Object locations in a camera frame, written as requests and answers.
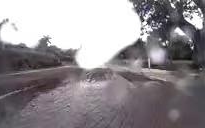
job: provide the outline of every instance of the palm tree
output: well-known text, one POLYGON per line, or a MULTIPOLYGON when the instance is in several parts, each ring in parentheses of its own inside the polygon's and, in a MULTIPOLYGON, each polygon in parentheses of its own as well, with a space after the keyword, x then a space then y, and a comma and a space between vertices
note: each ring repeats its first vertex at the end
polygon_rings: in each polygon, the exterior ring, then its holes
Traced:
POLYGON ((43 36, 40 40, 39 40, 39 44, 37 45, 36 49, 38 50, 43 50, 45 51, 46 48, 48 47, 49 44, 51 44, 50 41, 51 37, 50 36, 43 36))

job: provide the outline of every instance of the bush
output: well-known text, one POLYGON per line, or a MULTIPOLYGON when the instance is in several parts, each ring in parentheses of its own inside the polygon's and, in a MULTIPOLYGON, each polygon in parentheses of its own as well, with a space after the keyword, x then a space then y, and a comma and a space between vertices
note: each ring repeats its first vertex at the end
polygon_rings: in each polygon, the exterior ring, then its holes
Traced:
POLYGON ((0 49, 0 72, 46 68, 61 65, 53 54, 41 53, 32 49, 0 49))

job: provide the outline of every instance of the windshield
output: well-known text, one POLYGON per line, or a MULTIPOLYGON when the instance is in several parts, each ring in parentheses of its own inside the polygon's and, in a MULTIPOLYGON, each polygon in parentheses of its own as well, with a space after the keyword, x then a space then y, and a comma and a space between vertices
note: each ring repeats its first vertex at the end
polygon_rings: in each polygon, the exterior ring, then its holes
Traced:
POLYGON ((205 0, 0 0, 0 128, 205 128, 205 0))

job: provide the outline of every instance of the tree trunk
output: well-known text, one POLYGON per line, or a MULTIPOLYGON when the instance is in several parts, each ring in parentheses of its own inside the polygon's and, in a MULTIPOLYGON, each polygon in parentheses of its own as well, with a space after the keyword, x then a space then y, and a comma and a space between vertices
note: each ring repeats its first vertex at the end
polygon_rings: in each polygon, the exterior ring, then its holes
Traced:
POLYGON ((203 28, 197 30, 194 35, 194 54, 193 58, 196 64, 205 68, 205 16, 203 21, 203 28))

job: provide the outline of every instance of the road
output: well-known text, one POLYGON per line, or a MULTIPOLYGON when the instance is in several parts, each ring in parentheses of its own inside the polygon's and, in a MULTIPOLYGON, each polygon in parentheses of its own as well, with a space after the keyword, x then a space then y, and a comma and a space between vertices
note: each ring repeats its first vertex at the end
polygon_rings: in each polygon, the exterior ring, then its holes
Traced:
POLYGON ((142 74, 64 67, 3 77, 0 128, 205 128, 205 98, 142 74))

